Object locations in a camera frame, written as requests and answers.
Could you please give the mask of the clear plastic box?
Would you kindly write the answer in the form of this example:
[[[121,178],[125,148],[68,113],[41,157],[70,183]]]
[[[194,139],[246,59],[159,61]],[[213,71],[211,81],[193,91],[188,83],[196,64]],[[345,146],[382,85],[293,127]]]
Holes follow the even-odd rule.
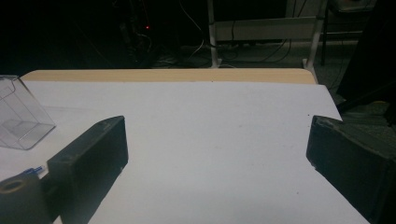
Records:
[[[29,150],[56,124],[17,76],[0,76],[0,147]]]

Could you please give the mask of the blue and white pen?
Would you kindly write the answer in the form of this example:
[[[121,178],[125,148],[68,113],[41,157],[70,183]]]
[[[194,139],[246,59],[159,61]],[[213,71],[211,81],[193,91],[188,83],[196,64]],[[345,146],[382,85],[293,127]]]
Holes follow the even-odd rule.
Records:
[[[40,175],[45,171],[45,167],[44,166],[38,166],[36,168],[28,168],[26,170],[23,171],[24,174],[36,174],[36,175]]]

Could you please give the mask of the dark stand with red light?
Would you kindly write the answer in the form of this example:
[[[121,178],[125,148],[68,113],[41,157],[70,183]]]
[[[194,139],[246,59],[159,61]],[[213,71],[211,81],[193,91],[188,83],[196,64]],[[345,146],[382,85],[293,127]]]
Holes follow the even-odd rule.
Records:
[[[152,38],[144,0],[112,0],[128,56],[138,68],[151,63]]]

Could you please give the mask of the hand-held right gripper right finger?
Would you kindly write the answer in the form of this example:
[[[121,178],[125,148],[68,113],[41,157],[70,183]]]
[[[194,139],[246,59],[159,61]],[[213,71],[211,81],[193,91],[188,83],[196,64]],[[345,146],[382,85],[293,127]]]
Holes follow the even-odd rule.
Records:
[[[314,116],[306,157],[370,224],[396,224],[396,147]]]

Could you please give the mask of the white metal stand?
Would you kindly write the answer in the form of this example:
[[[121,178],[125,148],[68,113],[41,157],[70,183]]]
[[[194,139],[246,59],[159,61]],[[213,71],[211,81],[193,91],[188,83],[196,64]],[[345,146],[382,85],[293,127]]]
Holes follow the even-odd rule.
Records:
[[[244,21],[215,21],[214,0],[206,0],[206,2],[212,68],[219,68],[221,63],[216,49],[217,41],[310,39],[310,53],[306,59],[303,59],[303,68],[314,72],[314,61],[328,0],[318,0],[316,16]]]

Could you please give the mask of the white paper sheet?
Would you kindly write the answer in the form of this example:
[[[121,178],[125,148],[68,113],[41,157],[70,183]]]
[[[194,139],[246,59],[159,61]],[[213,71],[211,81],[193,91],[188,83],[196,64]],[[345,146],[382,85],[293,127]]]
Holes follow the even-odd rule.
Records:
[[[305,156],[321,85],[32,81],[55,122],[30,150],[0,147],[0,180],[113,116],[130,159],[90,224],[367,224]]]

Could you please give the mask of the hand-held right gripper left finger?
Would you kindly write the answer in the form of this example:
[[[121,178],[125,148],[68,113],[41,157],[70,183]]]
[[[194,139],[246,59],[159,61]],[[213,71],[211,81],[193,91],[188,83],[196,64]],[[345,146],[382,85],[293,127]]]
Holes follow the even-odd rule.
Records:
[[[63,224],[88,224],[129,160],[125,118],[96,122],[47,161]]]

